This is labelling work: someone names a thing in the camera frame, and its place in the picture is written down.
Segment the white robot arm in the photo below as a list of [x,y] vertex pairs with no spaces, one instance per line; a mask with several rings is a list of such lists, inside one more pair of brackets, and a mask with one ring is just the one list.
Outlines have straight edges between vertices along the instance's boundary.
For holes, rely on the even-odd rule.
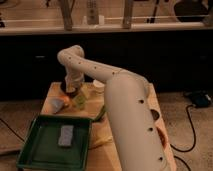
[[149,82],[126,69],[84,58],[78,46],[63,49],[58,61],[105,84],[104,104],[122,171],[170,171],[147,98]]

